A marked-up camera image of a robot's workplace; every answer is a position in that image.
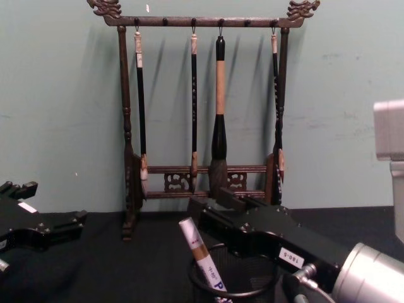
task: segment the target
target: teal wall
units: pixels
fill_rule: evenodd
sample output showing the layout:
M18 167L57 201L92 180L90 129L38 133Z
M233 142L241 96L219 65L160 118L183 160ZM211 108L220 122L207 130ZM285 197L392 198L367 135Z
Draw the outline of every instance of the teal wall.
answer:
M124 15L284 16L288 1L129 1ZM374 150L372 105L404 96L401 1L323 1L289 40L284 205L392 205ZM133 141L139 148L134 28L127 32ZM150 165L191 156L190 28L141 28ZM218 30L197 28L199 164L210 162ZM223 29L229 164L273 144L270 31ZM121 210L123 133L117 32L85 0L0 2L0 181L39 183L42 212ZM152 178L150 189L160 189ZM251 178L249 186L258 183ZM186 201L147 201L182 210Z

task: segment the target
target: carved wooden panel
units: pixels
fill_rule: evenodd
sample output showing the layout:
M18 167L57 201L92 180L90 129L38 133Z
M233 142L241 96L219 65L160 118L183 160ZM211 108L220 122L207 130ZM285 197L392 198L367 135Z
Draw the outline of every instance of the carved wooden panel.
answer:
M164 174L164 191L166 193L176 193L189 191L191 176L189 174Z
M227 174L227 187L234 191L246 191L247 190L247 173L231 172Z

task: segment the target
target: black cloth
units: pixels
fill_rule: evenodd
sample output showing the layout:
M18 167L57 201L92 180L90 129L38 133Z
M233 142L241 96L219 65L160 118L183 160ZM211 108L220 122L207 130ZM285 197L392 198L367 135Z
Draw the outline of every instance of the black cloth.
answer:
M392 207L293 210L295 220L352 248L363 242L400 261ZM46 214L49 220L61 214ZM178 221L185 213L142 213L131 242L121 240L121 213L89 213L80 240L46 252L14 249L0 275L1 303L193 302L186 268L191 252ZM216 243L202 235L206 244ZM286 302L276 286L276 302ZM324 302L308 295L311 302Z

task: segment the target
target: black table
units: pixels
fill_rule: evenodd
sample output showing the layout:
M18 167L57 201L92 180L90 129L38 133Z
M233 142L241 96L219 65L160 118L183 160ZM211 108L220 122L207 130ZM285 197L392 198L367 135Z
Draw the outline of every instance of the black table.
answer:
M392 207L293 210L292 216L335 242L363 242L400 261ZM54 220L62 214L46 214ZM0 255L11 270L0 276L1 303L192 302L186 267L191 252L178 227L185 213L142 213L132 242L120 238L120 213L89 213L81 240L37 253ZM203 234L207 245L216 243ZM286 302L276 286L276 302ZM308 292L311 302L324 302Z

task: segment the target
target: black mesh pen cup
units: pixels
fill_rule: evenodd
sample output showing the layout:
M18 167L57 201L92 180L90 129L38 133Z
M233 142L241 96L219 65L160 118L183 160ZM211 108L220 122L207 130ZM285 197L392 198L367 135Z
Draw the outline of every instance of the black mesh pen cup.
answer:
M195 259L188 267L193 285L194 303L217 303L217 297L232 299L233 303L271 303L275 300L278 268L264 256L238 258L227 251L224 244L217 244L209 253L227 291L211 288Z

